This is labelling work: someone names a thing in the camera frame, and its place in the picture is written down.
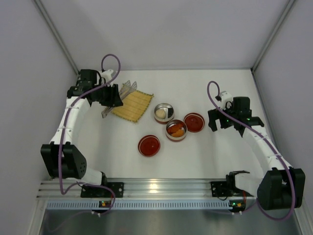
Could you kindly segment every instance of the yellow cloth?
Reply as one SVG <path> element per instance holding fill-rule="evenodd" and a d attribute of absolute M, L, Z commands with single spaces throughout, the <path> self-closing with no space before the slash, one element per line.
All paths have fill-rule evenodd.
<path fill-rule="evenodd" d="M 123 99 L 123 106 L 114 108 L 112 113 L 128 121 L 138 122 L 147 110 L 152 98 L 153 94 L 135 91 Z"/>

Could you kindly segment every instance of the white wall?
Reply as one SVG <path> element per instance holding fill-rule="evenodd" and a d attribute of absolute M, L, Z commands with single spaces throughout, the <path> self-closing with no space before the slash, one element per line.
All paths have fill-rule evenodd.
<path fill-rule="evenodd" d="M 281 152 L 306 174 L 313 213 L 313 1 L 298 1 L 260 64 L 256 79 Z"/>
<path fill-rule="evenodd" d="M 251 68 L 287 0 L 42 2 L 79 67 L 155 70 Z"/>
<path fill-rule="evenodd" d="M 31 0 L 0 1 L 0 233 L 22 235 L 75 75 Z"/>

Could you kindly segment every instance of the metal bowl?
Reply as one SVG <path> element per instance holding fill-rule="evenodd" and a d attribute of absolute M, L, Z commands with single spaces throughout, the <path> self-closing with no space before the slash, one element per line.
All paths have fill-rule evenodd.
<path fill-rule="evenodd" d="M 156 116 L 156 111 L 157 110 L 164 110 L 165 111 L 165 118 L 164 119 L 161 119 L 161 118 L 158 118 Z M 158 123 L 161 123 L 161 124 L 166 124 L 168 123 L 170 120 L 172 120 L 174 118 L 174 109 L 173 109 L 173 106 L 170 105 L 170 104 L 167 104 L 167 103 L 161 103 L 161 104 L 158 104 L 156 107 L 155 107 L 155 120 L 158 122 Z"/>
<path fill-rule="evenodd" d="M 173 137 L 173 136 L 171 136 L 170 134 L 167 133 L 167 129 L 170 128 L 171 126 L 175 125 L 175 124 L 178 124 L 178 123 L 182 123 L 182 124 L 183 124 L 182 128 L 183 128 L 183 130 L 184 130 L 184 134 L 183 134 L 181 137 Z M 169 121 L 169 122 L 166 124 L 165 134 L 166 134 L 166 137 L 167 137 L 169 140 L 171 140 L 171 141 L 174 141 L 174 142 L 182 141 L 182 140 L 186 137 L 187 132 L 188 132 L 187 125 L 186 125 L 186 123 L 184 123 L 184 122 L 181 121 L 181 120 L 177 120 L 177 119 L 171 120 L 171 121 Z"/>

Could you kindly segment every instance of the red plate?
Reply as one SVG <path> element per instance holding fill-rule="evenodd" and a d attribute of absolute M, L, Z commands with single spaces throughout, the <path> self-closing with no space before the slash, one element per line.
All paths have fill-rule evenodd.
<path fill-rule="evenodd" d="M 199 132 L 204 128 L 205 121 L 204 118 L 197 113 L 189 113 L 185 116 L 184 122 L 188 127 L 190 132 Z"/>
<path fill-rule="evenodd" d="M 161 144 L 156 136 L 147 135 L 138 144 L 139 152 L 145 157 L 152 157 L 160 150 Z"/>

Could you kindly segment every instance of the vent grille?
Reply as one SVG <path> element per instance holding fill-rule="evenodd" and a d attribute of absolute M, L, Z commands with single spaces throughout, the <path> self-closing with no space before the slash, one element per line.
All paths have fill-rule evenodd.
<path fill-rule="evenodd" d="M 106 210 L 100 201 L 53 200 L 48 210 Z M 116 200 L 113 210 L 205 210 L 231 209 L 229 200 Z"/>

